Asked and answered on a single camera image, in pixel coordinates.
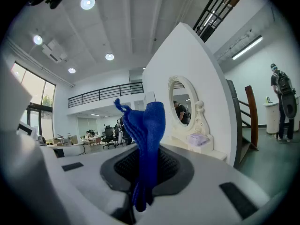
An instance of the white ceiling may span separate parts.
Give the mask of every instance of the white ceiling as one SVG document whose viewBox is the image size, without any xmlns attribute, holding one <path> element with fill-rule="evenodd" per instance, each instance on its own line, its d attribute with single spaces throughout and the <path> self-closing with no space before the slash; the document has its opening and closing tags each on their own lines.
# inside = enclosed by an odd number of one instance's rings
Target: white ceiling
<svg viewBox="0 0 300 225">
<path fill-rule="evenodd" d="M 91 75 L 124 68 L 145 67 L 179 22 L 193 27 L 208 0 L 95 0 L 91 10 L 81 0 L 63 0 L 54 10 L 42 2 L 25 7 L 7 35 L 47 69 L 70 83 Z M 68 55 L 52 62 L 33 44 L 55 39 Z M 113 53 L 113 61 L 105 60 Z M 75 68 L 75 74 L 68 69 Z"/>
<path fill-rule="evenodd" d="M 188 94 L 181 94 L 181 95 L 174 95 L 173 100 L 178 102 L 178 103 L 186 103 L 186 100 L 189 99 Z"/>
<path fill-rule="evenodd" d="M 84 117 L 84 118 L 102 118 L 104 116 L 117 116 L 117 115 L 122 115 L 122 112 L 120 110 L 118 110 L 115 105 L 111 105 L 111 106 L 106 106 L 106 107 L 100 107 L 97 109 L 93 109 L 93 110 L 87 110 L 87 111 L 83 111 L 83 112 L 79 112 L 77 113 L 78 117 Z"/>
</svg>

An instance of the blue towel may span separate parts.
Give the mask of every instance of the blue towel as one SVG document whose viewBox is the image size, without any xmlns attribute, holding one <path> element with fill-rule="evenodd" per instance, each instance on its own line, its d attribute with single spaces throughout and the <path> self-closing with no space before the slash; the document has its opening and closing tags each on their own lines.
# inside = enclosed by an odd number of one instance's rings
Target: blue towel
<svg viewBox="0 0 300 225">
<path fill-rule="evenodd" d="M 134 138 L 139 149 L 139 177 L 132 196 L 138 211 L 146 209 L 152 201 L 152 189 L 157 185 L 158 148 L 165 132 L 165 110 L 161 102 L 147 104 L 145 111 L 132 110 L 121 105 L 117 98 L 116 107 L 124 113 L 126 131 Z"/>
</svg>

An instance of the black railing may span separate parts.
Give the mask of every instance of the black railing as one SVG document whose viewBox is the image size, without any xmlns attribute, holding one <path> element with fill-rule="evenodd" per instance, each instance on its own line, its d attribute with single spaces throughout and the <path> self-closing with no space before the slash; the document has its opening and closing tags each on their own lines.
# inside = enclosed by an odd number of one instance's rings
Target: black railing
<svg viewBox="0 0 300 225">
<path fill-rule="evenodd" d="M 126 83 L 126 84 L 116 85 L 108 88 L 101 88 L 101 89 L 97 89 L 91 92 L 86 92 L 68 98 L 69 108 L 78 105 L 83 105 L 86 103 L 99 101 L 102 99 L 120 97 L 124 95 L 143 93 L 143 92 L 144 92 L 144 88 L 142 82 Z"/>
<path fill-rule="evenodd" d="M 206 42 L 239 0 L 209 0 L 193 30 Z"/>
</svg>

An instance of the air conditioner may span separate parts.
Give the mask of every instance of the air conditioner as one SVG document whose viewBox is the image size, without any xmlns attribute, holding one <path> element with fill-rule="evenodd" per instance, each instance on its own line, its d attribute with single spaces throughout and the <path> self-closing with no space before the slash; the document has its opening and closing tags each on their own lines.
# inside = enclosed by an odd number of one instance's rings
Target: air conditioner
<svg viewBox="0 0 300 225">
<path fill-rule="evenodd" d="M 60 63 L 67 58 L 63 48 L 55 40 L 52 40 L 47 45 L 43 44 L 43 53 L 55 63 Z"/>
</svg>

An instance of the fluorescent light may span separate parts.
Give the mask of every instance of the fluorescent light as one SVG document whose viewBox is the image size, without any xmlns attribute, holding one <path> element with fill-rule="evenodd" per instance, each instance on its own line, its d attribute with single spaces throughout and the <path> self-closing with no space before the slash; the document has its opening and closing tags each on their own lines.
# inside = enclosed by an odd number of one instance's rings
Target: fluorescent light
<svg viewBox="0 0 300 225">
<path fill-rule="evenodd" d="M 41 36 L 35 35 L 35 36 L 33 37 L 33 42 L 34 42 L 35 44 L 37 44 L 37 45 L 41 45 L 41 44 L 43 43 L 43 39 L 42 39 Z"/>
<path fill-rule="evenodd" d="M 89 10 L 95 5 L 95 0 L 81 0 L 80 6 L 84 10 Z"/>
<path fill-rule="evenodd" d="M 114 59 L 114 55 L 112 53 L 108 53 L 107 55 L 105 55 L 105 58 L 109 61 Z"/>
<path fill-rule="evenodd" d="M 74 68 L 69 68 L 68 71 L 69 71 L 69 73 L 75 73 L 76 72 L 76 70 Z"/>
<path fill-rule="evenodd" d="M 205 22 L 205 24 L 204 24 L 204 26 L 209 22 L 209 20 L 211 19 L 211 17 L 212 17 L 212 15 L 213 15 L 213 13 L 215 13 L 215 11 L 213 11 L 212 12 L 212 14 L 210 14 L 210 17 L 206 20 L 206 22 Z"/>
<path fill-rule="evenodd" d="M 254 47 L 256 44 L 258 44 L 260 41 L 262 41 L 263 37 L 259 35 L 256 39 L 254 39 L 251 43 L 249 43 L 247 46 L 245 46 L 242 50 L 237 52 L 235 55 L 232 56 L 233 60 L 236 60 L 239 56 L 243 55 L 245 52 L 247 52 L 249 49 Z"/>
</svg>

